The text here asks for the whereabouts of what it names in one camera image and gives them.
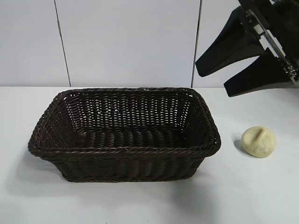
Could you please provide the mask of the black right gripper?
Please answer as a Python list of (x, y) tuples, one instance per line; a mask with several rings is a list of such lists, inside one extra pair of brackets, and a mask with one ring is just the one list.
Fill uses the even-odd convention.
[[(241, 0), (224, 28), (195, 65), (206, 77), (235, 62), (263, 54), (259, 35), (269, 48), (251, 65), (224, 83), (229, 97), (259, 90), (286, 88), (299, 81), (299, 2)], [(250, 23), (252, 17), (256, 25)]]

